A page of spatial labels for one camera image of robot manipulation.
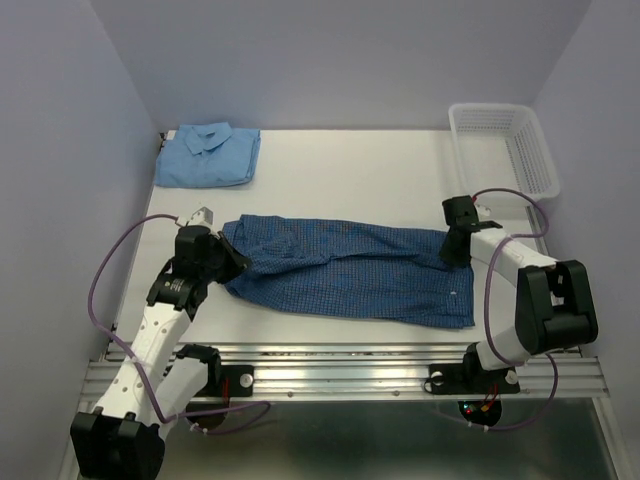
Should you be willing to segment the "blue plaid long sleeve shirt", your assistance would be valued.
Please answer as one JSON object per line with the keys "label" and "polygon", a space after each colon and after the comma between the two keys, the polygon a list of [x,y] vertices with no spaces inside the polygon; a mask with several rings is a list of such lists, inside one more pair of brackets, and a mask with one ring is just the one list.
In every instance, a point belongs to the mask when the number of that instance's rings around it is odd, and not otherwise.
{"label": "blue plaid long sleeve shirt", "polygon": [[223,233],[251,265],[227,291],[285,313],[474,326],[474,275],[439,256],[443,231],[243,215]]}

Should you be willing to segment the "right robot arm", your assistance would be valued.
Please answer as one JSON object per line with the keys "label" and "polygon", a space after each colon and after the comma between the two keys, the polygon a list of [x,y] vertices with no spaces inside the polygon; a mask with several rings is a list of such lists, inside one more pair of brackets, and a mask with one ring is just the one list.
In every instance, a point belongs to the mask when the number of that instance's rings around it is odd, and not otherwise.
{"label": "right robot arm", "polygon": [[[473,259],[487,265],[484,287],[485,339],[467,348],[459,364],[440,368],[442,380],[459,379],[482,390],[505,378],[531,357],[590,344],[599,328],[586,267],[541,254],[493,220],[482,220],[475,198],[458,196],[442,202],[448,232],[440,250],[449,266],[468,266]],[[492,277],[498,273],[515,287],[514,323],[499,334],[490,332]]]}

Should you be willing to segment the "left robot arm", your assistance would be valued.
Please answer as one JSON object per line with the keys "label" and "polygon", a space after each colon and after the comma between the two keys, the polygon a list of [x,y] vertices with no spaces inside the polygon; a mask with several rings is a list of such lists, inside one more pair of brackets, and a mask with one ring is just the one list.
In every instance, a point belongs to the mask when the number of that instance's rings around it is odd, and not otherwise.
{"label": "left robot arm", "polygon": [[138,333],[92,411],[70,427],[80,473],[88,479],[154,479],[168,433],[196,393],[222,382],[216,349],[176,345],[192,325],[211,283],[226,284],[250,265],[222,232],[180,228],[174,255],[149,293]]}

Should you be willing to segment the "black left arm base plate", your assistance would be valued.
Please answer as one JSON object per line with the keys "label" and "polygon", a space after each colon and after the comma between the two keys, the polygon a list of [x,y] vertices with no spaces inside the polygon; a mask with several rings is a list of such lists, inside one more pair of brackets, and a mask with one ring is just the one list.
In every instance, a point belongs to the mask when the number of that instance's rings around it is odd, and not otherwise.
{"label": "black left arm base plate", "polygon": [[253,365],[225,365],[210,368],[207,382],[196,398],[248,398],[253,395],[255,368]]}

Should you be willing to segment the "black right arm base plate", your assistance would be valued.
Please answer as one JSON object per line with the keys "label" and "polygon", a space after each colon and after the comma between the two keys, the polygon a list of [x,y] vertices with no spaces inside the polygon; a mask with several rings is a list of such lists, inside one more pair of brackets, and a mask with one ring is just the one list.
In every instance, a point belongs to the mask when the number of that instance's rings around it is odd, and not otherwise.
{"label": "black right arm base plate", "polygon": [[514,369],[471,371],[462,363],[436,363],[428,366],[423,389],[433,395],[484,395],[487,393],[517,394],[521,391],[518,380],[507,381]]}

